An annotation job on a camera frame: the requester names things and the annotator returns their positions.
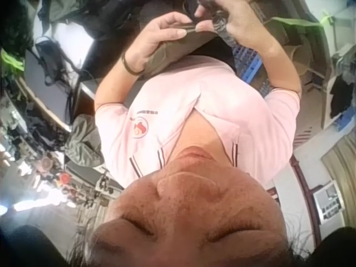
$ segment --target bracelet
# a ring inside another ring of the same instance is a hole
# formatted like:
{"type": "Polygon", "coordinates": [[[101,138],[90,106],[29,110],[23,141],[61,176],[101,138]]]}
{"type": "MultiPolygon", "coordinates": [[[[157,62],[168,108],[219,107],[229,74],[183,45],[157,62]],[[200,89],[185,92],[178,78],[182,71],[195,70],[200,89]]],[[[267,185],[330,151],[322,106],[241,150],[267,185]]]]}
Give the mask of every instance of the bracelet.
{"type": "Polygon", "coordinates": [[[143,72],[145,71],[145,69],[143,69],[143,70],[140,71],[140,72],[135,72],[135,71],[133,71],[132,69],[130,69],[130,67],[128,66],[128,64],[127,64],[127,62],[126,62],[125,54],[126,54],[126,52],[124,52],[124,53],[121,55],[121,60],[122,60],[122,64],[123,64],[123,66],[125,67],[126,71],[127,71],[129,74],[134,75],[134,76],[140,76],[141,74],[143,74],[143,72]]]}

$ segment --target embroidered logo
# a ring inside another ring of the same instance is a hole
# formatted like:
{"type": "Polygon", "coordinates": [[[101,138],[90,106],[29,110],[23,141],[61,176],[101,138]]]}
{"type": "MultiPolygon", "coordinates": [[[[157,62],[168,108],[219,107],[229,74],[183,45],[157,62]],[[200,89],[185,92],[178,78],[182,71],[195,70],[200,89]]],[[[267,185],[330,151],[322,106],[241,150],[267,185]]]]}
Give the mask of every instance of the embroidered logo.
{"type": "Polygon", "coordinates": [[[135,134],[134,138],[136,138],[136,139],[143,138],[149,131],[148,122],[142,117],[135,118],[134,125],[133,125],[133,131],[135,134]]]}

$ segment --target finger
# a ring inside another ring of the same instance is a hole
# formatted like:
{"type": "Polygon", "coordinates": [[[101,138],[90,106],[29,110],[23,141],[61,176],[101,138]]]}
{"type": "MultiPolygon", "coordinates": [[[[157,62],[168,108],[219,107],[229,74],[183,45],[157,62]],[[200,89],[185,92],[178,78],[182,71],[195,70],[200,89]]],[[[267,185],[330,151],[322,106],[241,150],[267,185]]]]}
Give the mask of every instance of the finger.
{"type": "Polygon", "coordinates": [[[161,17],[155,18],[154,21],[159,25],[161,29],[168,28],[170,25],[174,23],[190,23],[192,20],[179,12],[171,12],[165,14],[161,17]]]}
{"type": "Polygon", "coordinates": [[[202,5],[199,5],[194,13],[194,16],[196,18],[201,18],[202,16],[204,16],[207,13],[207,10],[205,9],[205,7],[203,7],[202,5]]]}
{"type": "Polygon", "coordinates": [[[155,42],[164,42],[182,39],[186,35],[187,31],[185,29],[168,28],[155,32],[152,37],[155,42]]]}
{"type": "Polygon", "coordinates": [[[215,32],[214,26],[212,25],[212,20],[201,21],[195,26],[196,32],[215,32]]]}

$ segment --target pink shirt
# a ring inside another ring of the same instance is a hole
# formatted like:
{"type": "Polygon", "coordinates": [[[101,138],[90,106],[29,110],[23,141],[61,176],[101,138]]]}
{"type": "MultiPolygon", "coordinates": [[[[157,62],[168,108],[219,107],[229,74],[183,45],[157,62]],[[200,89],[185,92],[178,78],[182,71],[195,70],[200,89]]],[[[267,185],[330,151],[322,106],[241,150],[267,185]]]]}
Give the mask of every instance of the pink shirt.
{"type": "Polygon", "coordinates": [[[289,161],[298,95],[273,90],[263,99],[225,63],[189,56],[148,80],[129,109],[97,110],[102,153],[117,182],[127,187],[163,168],[193,108],[215,128],[233,165],[261,184],[289,161]]]}

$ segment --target lips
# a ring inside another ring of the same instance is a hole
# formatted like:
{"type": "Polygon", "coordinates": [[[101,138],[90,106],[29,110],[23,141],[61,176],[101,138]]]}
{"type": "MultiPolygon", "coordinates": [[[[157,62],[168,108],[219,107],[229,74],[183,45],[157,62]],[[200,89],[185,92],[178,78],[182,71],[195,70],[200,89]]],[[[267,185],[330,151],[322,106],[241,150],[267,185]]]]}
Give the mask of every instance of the lips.
{"type": "Polygon", "coordinates": [[[178,154],[177,158],[182,158],[182,157],[195,157],[195,158],[216,161],[208,152],[206,152],[204,149],[202,149],[201,147],[198,147],[198,146],[190,146],[190,147],[183,149],[178,154]]]}

